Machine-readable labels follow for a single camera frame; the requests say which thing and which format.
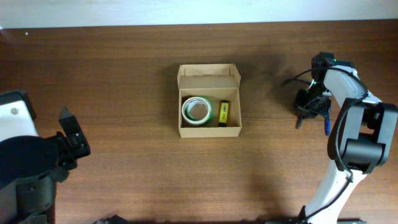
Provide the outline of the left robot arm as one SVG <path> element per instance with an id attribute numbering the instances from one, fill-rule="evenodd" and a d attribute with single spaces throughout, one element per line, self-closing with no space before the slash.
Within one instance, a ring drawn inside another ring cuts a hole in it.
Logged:
<path id="1" fill-rule="evenodd" d="M 54 136 L 40 137 L 35 118 L 25 90 L 1 94 L 1 223 L 55 223 L 57 184 L 91 153 L 66 107 Z"/>

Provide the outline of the green tape roll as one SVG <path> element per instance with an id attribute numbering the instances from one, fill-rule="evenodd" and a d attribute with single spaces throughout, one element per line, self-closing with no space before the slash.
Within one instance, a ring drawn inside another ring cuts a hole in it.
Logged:
<path id="1" fill-rule="evenodd" d="M 185 116 L 189 119 L 187 122 L 192 125 L 202 125 L 209 122 L 213 118 L 213 103 L 205 96 L 193 96 L 189 98 L 184 105 L 186 114 Z M 206 115 L 202 119 L 197 119 L 190 113 L 190 110 L 196 105 L 204 105 L 206 108 Z"/>

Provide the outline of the brown cardboard box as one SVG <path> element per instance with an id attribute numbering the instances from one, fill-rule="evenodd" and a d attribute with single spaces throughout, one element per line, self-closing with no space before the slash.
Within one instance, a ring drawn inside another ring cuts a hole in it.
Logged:
<path id="1" fill-rule="evenodd" d="M 232 63 L 179 66 L 180 137 L 238 137 L 242 128 L 240 82 Z"/>

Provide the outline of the white masking tape roll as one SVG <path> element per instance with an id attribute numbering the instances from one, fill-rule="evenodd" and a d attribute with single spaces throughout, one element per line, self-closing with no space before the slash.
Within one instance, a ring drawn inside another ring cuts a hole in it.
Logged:
<path id="1" fill-rule="evenodd" d="M 196 106 L 193 107 L 193 109 L 190 110 L 190 113 L 192 115 L 194 115 L 194 117 L 196 117 L 197 119 L 202 119 L 206 115 L 206 108 L 205 108 L 204 105 L 196 105 Z M 184 105 L 184 103 L 182 104 L 181 114 L 182 114 L 182 118 L 186 122 L 189 121 L 189 119 L 185 116 L 186 114 L 185 114 L 185 105 Z"/>

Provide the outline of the dark grey pen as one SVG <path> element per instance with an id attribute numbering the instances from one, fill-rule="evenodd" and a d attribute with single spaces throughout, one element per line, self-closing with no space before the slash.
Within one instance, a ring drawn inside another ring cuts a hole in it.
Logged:
<path id="1" fill-rule="evenodd" d="M 305 116 L 304 116 L 304 115 L 301 115 L 301 116 L 297 119 L 297 123 L 296 123 L 296 128 L 297 128 L 297 129 L 300 129 L 300 127 L 301 127 L 301 125 L 302 125 L 304 119 L 305 119 Z"/>

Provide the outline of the blue pen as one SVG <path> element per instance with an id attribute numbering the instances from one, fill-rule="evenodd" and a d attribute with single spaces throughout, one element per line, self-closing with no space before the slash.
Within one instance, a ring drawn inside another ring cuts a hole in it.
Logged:
<path id="1" fill-rule="evenodd" d="M 330 111 L 331 107 L 326 111 L 326 116 L 324 117 L 324 127 L 325 127 L 325 135 L 329 136 L 331 132 L 331 123 L 330 123 Z"/>

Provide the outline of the yellow highlighter marker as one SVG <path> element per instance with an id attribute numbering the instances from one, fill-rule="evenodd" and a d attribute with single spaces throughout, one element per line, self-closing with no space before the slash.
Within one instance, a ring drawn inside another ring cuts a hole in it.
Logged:
<path id="1" fill-rule="evenodd" d="M 219 114 L 219 127 L 226 127 L 228 121 L 229 101 L 223 100 L 220 102 L 220 114 Z"/>

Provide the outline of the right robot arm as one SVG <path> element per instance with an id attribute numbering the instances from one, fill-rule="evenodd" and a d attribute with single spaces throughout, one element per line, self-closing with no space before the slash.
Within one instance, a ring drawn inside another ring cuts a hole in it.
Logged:
<path id="1" fill-rule="evenodd" d="M 356 186 L 387 161 L 397 106 L 375 97 L 359 79 L 354 64 L 337 60 L 333 53 L 314 56 L 309 73 L 312 81 L 294 101 L 296 127 L 305 119 L 324 117 L 330 163 L 320 188 L 296 222 L 338 223 Z"/>

